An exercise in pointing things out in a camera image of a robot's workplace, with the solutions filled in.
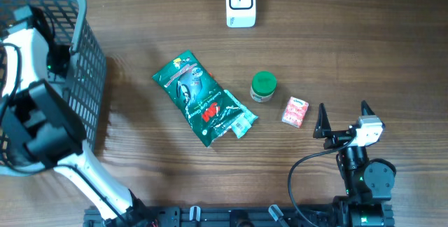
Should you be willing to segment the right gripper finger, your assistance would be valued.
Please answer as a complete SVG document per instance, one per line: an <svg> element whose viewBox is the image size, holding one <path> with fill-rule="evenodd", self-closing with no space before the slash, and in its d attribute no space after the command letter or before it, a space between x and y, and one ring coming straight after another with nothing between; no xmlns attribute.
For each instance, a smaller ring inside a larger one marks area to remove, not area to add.
<svg viewBox="0 0 448 227"><path fill-rule="evenodd" d="M375 112L373 110L371 110L370 106L368 105L368 103L363 100L361 102L361 115L362 116L374 116Z"/></svg>
<svg viewBox="0 0 448 227"><path fill-rule="evenodd" d="M318 118L313 132L313 138L329 138L331 137L332 130L328 115L324 103L320 103L318 106Z"/></svg>

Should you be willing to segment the pink Kleenex tissue pack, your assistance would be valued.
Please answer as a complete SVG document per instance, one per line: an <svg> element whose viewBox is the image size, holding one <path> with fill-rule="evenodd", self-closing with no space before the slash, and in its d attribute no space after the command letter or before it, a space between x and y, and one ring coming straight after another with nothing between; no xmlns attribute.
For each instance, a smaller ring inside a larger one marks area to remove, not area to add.
<svg viewBox="0 0 448 227"><path fill-rule="evenodd" d="M286 105L281 120L284 123L292 125L296 128L300 128L302 126L308 107L308 102L296 97L291 97Z"/></svg>

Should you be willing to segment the green lidded small jar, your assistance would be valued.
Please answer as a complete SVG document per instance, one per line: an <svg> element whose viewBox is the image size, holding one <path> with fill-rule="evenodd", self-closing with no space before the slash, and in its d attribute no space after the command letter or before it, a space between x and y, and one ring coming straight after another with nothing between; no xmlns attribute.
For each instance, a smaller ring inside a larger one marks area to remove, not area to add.
<svg viewBox="0 0 448 227"><path fill-rule="evenodd" d="M256 102L267 102L271 100L277 88L277 79L269 71L259 71L251 82L250 96Z"/></svg>

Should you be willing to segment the light green wipes packet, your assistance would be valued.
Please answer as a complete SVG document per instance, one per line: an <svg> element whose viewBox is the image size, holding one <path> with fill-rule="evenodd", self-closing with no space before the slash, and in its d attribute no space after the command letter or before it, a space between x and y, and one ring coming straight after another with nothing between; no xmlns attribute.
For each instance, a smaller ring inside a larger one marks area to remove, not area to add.
<svg viewBox="0 0 448 227"><path fill-rule="evenodd" d="M252 127L252 124L258 117L254 113L252 113L246 106L244 106L229 90L224 90L224 92L243 111L243 114L239 116L230 126L237 138L240 139Z"/></svg>

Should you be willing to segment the green 3M gloves packet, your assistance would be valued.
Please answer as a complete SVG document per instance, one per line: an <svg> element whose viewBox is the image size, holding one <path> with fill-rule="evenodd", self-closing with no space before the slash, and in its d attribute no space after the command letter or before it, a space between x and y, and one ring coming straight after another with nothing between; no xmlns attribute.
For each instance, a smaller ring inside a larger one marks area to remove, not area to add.
<svg viewBox="0 0 448 227"><path fill-rule="evenodd" d="M169 95L206 147L244 115L189 50L168 62L152 79Z"/></svg>

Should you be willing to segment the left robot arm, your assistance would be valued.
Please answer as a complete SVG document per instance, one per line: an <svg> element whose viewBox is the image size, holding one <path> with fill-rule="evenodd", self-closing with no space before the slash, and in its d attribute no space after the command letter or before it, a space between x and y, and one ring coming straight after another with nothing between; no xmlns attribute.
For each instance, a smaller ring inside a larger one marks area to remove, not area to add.
<svg viewBox="0 0 448 227"><path fill-rule="evenodd" d="M102 167L85 142L80 116L48 82L49 71L66 75L71 59L70 47L55 43L53 20L30 5L16 9L14 18L1 43L7 56L1 127L17 155L5 153L4 164L33 175L16 166L26 160L65 176L94 203L104 226L152 226L151 212Z"/></svg>

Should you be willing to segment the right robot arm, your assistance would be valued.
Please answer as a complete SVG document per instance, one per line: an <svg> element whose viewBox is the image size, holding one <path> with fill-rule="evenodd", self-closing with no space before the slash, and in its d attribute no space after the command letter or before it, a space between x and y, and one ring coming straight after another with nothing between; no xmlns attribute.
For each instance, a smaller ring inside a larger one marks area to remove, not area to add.
<svg viewBox="0 0 448 227"><path fill-rule="evenodd" d="M334 226L393 226L391 200L396 167L381 158L370 159L367 148L376 144L386 128L384 122L361 102L361 116L346 130L333 130L324 104L319 104L313 137L324 139L323 148L335 152L344 181L345 196L333 198Z"/></svg>

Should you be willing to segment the white barcode scanner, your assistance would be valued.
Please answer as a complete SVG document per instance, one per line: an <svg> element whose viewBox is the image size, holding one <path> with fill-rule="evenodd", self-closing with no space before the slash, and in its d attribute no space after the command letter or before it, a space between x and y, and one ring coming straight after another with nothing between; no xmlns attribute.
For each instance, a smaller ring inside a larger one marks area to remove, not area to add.
<svg viewBox="0 0 448 227"><path fill-rule="evenodd" d="M256 23L256 0L226 0L226 24L229 28L253 27Z"/></svg>

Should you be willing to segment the grey plastic shopping basket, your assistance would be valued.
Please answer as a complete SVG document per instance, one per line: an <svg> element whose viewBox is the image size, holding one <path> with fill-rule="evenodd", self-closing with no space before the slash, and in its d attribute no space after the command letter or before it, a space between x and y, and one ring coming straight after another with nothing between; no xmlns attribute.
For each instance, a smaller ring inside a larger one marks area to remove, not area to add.
<svg viewBox="0 0 448 227"><path fill-rule="evenodd" d="M48 82L61 95L69 106L80 116L87 132L86 144L92 150L103 91L106 80L106 58L102 52L86 18L86 0L1 0L1 31L10 27L14 21L13 11L30 5L47 12L53 17L56 29L56 42L70 46L71 59L65 77L48 72ZM1 47L1 101L6 85L7 56ZM25 177L16 174L4 164L4 154L16 157L11 151L10 140L1 127L1 174L3 176ZM42 164L31 164L19 160L16 166L25 167L38 174L44 172Z"/></svg>

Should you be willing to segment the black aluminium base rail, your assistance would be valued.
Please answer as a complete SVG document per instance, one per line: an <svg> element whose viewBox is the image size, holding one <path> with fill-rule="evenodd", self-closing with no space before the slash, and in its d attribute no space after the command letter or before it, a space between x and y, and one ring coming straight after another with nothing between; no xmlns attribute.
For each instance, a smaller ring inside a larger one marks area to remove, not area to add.
<svg viewBox="0 0 448 227"><path fill-rule="evenodd" d="M84 226L377 226L396 225L390 205L340 204L293 207L149 207L115 219L103 219L97 209L85 210Z"/></svg>

